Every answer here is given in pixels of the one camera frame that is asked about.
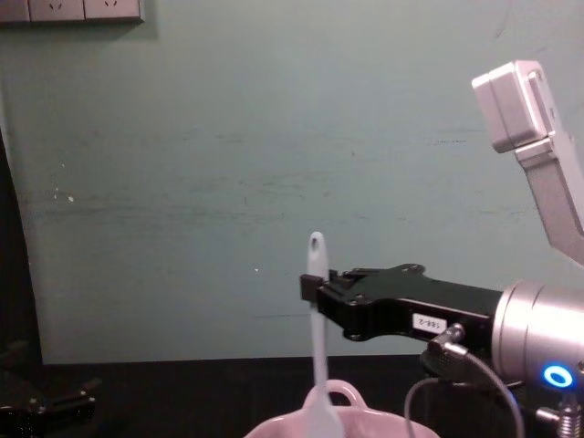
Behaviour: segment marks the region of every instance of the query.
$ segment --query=electrical outlet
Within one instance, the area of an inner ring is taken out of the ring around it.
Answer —
[[[142,13],[141,0],[85,0],[85,17],[88,20],[143,21]]]
[[[0,23],[30,21],[27,0],[0,0]]]
[[[85,19],[83,0],[28,0],[28,4],[31,21],[82,21]]]

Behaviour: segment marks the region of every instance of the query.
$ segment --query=pink bowl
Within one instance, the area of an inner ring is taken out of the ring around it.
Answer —
[[[329,392],[344,395],[350,406],[335,406],[345,428],[345,438],[407,438],[405,420],[400,415],[375,411],[365,404],[359,392],[345,381],[328,381]],[[305,438],[304,408],[315,397],[313,388],[308,393],[302,409],[267,420],[257,426],[245,438]],[[425,426],[413,422],[416,438],[440,438]]]

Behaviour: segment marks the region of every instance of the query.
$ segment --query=gray cable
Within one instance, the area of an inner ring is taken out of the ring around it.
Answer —
[[[513,414],[513,420],[515,422],[515,437],[525,438],[526,429],[525,425],[523,424],[523,417],[521,416],[521,411],[519,410],[517,401],[515,400],[515,397],[511,391],[506,387],[503,381],[499,379],[499,376],[497,376],[493,370],[486,366],[482,360],[478,359],[471,353],[466,353],[465,357],[474,365],[476,365],[501,391],[501,394],[503,394],[503,397],[505,397],[505,401],[507,402],[511,413]]]
[[[405,430],[408,433],[408,438],[416,438],[416,435],[413,432],[411,413],[413,396],[422,386],[428,385],[430,383],[438,383],[439,381],[440,379],[436,379],[434,377],[419,381],[410,388],[408,395],[405,396],[405,403],[403,404],[403,418],[405,418]]]

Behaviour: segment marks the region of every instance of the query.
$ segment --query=dark curtain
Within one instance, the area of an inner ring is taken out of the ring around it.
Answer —
[[[25,235],[0,132],[0,366],[41,363]]]

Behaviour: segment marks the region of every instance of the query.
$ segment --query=bowl handle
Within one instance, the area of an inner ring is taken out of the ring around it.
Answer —
[[[365,401],[361,397],[361,394],[359,394],[359,391],[357,391],[357,389],[353,385],[346,381],[335,380],[327,381],[327,390],[328,392],[336,392],[338,394],[344,395],[349,400],[351,406],[367,408],[367,404],[365,404]],[[309,404],[314,401],[316,395],[317,388],[314,387],[308,393],[307,398],[304,400],[302,408],[306,408],[307,406],[309,406]]]

